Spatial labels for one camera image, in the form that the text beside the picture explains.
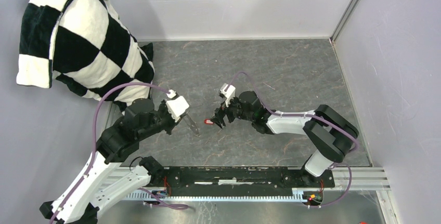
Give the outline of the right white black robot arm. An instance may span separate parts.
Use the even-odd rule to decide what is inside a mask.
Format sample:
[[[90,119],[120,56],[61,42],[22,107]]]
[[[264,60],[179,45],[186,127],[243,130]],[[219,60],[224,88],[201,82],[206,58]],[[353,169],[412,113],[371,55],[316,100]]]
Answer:
[[[315,186],[325,170],[342,163],[359,145],[358,129],[326,104],[307,112],[281,112],[269,109],[254,91],[242,92],[237,97],[226,94],[221,97],[224,102],[212,118],[205,120],[206,124],[223,128],[227,122],[245,120],[261,134],[296,134],[310,139],[316,151],[300,173],[301,182],[308,187]]]

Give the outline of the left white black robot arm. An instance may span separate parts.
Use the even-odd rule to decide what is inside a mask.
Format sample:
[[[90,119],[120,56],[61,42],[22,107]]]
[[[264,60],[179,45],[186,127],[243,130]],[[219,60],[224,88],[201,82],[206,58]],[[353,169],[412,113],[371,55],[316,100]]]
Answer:
[[[42,215],[55,223],[97,223],[105,211],[138,188],[158,186],[164,179],[164,167],[152,156],[101,189],[106,179],[139,149],[140,141],[172,129],[188,111],[182,96],[163,100],[156,110],[150,99],[137,99],[126,109],[124,117],[105,129],[97,148],[78,175],[81,184],[72,183],[56,200],[40,206]]]

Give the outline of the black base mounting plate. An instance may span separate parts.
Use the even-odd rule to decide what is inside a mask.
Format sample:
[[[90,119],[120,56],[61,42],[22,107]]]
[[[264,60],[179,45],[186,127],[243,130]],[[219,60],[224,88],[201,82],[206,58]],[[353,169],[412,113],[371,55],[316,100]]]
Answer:
[[[313,177],[298,167],[179,167],[164,169],[159,185],[172,196],[289,196],[292,189],[309,191],[335,187],[330,170]]]

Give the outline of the black and white checkered cloth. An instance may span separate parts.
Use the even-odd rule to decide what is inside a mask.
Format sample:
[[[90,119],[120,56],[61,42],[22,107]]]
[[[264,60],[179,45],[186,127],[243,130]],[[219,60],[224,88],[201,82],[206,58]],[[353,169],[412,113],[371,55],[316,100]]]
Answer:
[[[150,98],[153,45],[140,45],[110,0],[29,0],[21,21],[16,83],[60,81],[82,98],[124,111]]]

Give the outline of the corner aluminium profile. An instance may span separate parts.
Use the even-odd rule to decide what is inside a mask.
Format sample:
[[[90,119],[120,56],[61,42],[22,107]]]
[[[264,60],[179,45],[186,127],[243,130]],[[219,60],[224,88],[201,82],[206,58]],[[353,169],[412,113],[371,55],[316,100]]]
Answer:
[[[329,40],[334,46],[360,0],[350,0]]]

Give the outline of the aluminium frame rail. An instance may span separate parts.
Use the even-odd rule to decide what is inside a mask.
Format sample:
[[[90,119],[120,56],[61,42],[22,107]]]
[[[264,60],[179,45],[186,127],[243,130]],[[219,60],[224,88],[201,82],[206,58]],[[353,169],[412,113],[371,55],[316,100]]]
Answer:
[[[118,179],[125,176],[133,168],[117,168],[100,186],[101,189],[106,188]],[[333,173],[335,187],[322,188],[320,190],[309,191],[306,189],[292,189],[292,191],[303,191],[303,196],[307,199],[306,203],[302,203],[309,208],[324,207],[322,195],[325,191],[342,191],[347,194],[350,190],[353,191],[385,191],[390,189],[389,182],[386,178],[385,172],[382,168],[377,167],[336,167],[328,169]],[[160,195],[164,197],[172,196],[171,187],[168,185],[161,186],[159,183],[149,183],[147,186],[138,188],[150,194],[156,201],[145,201],[147,203],[156,203],[158,206],[169,206],[171,201],[163,201],[159,199]]]

